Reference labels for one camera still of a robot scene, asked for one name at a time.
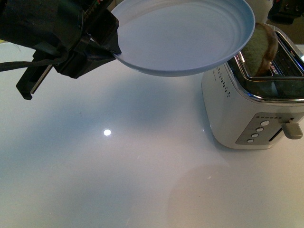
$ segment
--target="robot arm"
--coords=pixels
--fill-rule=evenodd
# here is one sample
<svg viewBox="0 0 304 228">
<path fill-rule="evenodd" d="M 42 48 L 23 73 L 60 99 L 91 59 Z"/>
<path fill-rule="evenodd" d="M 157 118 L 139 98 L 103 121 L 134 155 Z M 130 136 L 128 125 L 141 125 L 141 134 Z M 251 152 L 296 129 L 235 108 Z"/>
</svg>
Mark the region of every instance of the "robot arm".
<svg viewBox="0 0 304 228">
<path fill-rule="evenodd" d="M 30 100 L 52 67 L 78 78 L 120 54 L 112 0 L 0 0 L 0 39 L 35 49 L 32 62 L 1 63 L 0 71 L 28 67 L 17 89 Z"/>
</svg>

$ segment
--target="white countertop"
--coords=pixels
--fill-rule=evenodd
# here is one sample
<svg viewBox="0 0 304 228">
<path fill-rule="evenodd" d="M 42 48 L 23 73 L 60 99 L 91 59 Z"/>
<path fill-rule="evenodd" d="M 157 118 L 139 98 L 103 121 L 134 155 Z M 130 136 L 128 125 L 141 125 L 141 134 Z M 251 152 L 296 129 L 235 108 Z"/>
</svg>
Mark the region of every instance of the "white countertop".
<svg viewBox="0 0 304 228">
<path fill-rule="evenodd" d="M 1 62 L 30 56 L 3 45 Z M 52 70 L 27 101 L 15 88 L 23 71 L 0 75 L 1 228 L 304 227 L 304 138 L 220 145 L 202 75 L 118 61 L 77 80 Z"/>
</svg>

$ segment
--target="white toaster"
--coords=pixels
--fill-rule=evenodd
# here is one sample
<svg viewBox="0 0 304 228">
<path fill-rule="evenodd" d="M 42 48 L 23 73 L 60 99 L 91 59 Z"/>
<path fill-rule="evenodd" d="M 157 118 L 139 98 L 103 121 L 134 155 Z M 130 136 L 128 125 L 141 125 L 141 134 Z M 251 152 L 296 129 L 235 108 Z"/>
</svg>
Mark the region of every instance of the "white toaster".
<svg viewBox="0 0 304 228">
<path fill-rule="evenodd" d="M 276 27 L 279 50 L 268 74 L 251 77 L 239 52 L 205 72 L 202 91 L 211 130 L 224 146 L 268 149 L 285 134 L 302 137 L 304 56 Z"/>
</svg>

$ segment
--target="toaster control panel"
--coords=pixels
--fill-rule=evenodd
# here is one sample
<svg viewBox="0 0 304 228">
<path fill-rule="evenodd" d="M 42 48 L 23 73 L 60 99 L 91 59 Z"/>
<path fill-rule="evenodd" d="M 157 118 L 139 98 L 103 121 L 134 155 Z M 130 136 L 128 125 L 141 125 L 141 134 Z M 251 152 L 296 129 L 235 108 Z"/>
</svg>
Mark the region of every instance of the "toaster control panel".
<svg viewBox="0 0 304 228">
<path fill-rule="evenodd" d="M 274 144 L 284 133 L 282 125 L 289 121 L 298 122 L 304 113 L 257 113 L 248 123 L 236 144 Z"/>
</svg>

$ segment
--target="bread slice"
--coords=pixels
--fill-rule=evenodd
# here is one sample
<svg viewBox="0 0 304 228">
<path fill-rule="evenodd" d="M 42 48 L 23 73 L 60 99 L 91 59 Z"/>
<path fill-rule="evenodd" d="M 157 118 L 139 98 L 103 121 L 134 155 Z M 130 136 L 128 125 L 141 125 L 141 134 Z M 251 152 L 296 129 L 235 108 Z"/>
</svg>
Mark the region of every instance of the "bread slice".
<svg viewBox="0 0 304 228">
<path fill-rule="evenodd" d="M 277 35 L 272 28 L 256 23 L 252 37 L 241 51 L 250 75 L 265 75 L 270 69 L 270 62 L 276 57 L 277 49 Z"/>
</svg>

